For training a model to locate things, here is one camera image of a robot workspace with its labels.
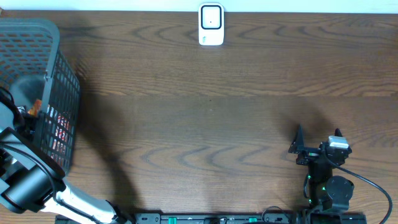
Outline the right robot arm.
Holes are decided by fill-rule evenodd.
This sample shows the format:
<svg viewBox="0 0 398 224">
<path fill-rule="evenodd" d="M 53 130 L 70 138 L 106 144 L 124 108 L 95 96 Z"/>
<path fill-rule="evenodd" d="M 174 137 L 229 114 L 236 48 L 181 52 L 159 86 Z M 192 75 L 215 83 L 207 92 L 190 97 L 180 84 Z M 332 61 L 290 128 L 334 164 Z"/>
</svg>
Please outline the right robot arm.
<svg viewBox="0 0 398 224">
<path fill-rule="evenodd" d="M 289 152 L 297 155 L 296 164 L 308 167 L 304 192 L 314 212 L 343 213 L 349 209 L 354 185 L 342 176 L 333 175 L 333 169 L 343 165 L 352 153 L 339 129 L 318 147 L 308 147 L 303 130 L 298 127 Z"/>
</svg>

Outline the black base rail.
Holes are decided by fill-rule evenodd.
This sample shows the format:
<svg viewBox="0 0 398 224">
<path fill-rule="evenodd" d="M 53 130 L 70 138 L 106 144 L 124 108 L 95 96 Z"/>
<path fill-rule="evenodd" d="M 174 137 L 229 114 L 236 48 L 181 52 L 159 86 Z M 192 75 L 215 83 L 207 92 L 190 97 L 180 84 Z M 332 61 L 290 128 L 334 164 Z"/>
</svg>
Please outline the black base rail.
<svg viewBox="0 0 398 224">
<path fill-rule="evenodd" d="M 270 212 L 264 215 L 260 214 L 229 214 L 229 215 L 181 215 L 158 213 L 137 213 L 134 215 L 134 223 L 136 224 L 254 224 L 254 223 L 270 223 L 270 224 L 294 224 L 305 223 L 301 218 L 295 217 L 293 214 L 282 214 L 278 212 Z M 310 223 L 340 223 L 340 224 L 367 224 L 364 215 L 320 215 L 312 216 Z"/>
</svg>

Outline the grey plastic mesh basket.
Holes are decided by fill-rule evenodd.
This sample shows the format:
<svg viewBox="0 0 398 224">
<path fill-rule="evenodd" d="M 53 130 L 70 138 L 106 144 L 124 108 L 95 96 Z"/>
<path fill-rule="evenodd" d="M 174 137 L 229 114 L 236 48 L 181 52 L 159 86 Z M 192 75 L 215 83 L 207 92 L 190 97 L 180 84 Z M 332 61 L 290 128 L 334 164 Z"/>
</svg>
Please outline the grey plastic mesh basket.
<svg viewBox="0 0 398 224">
<path fill-rule="evenodd" d="M 16 106 L 35 109 L 29 140 L 70 171 L 80 83 L 60 50 L 58 27 L 45 19 L 1 19 L 1 87 Z"/>
</svg>

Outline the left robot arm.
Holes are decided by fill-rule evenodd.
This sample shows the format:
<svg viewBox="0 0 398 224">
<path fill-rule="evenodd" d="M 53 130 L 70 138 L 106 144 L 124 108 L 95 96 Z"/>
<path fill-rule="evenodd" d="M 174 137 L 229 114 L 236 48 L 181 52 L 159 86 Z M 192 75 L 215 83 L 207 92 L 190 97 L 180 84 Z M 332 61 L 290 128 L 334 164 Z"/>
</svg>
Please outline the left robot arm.
<svg viewBox="0 0 398 224">
<path fill-rule="evenodd" d="M 15 213 L 52 212 L 78 223 L 135 223 L 135 219 L 106 200 L 96 199 L 70 185 L 63 169 L 14 130 L 21 116 L 12 100 L 1 95 L 1 165 L 11 159 L 21 169 L 1 176 L 1 204 Z"/>
</svg>

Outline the white barcode scanner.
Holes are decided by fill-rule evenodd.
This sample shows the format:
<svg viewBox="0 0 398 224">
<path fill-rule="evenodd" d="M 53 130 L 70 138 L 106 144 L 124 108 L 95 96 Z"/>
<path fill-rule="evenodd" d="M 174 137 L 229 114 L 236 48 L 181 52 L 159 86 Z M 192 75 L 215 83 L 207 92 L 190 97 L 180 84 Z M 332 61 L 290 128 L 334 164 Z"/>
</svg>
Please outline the white barcode scanner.
<svg viewBox="0 0 398 224">
<path fill-rule="evenodd" d="M 217 46 L 224 42 L 224 7 L 220 3 L 203 3 L 198 9 L 198 42 Z"/>
</svg>

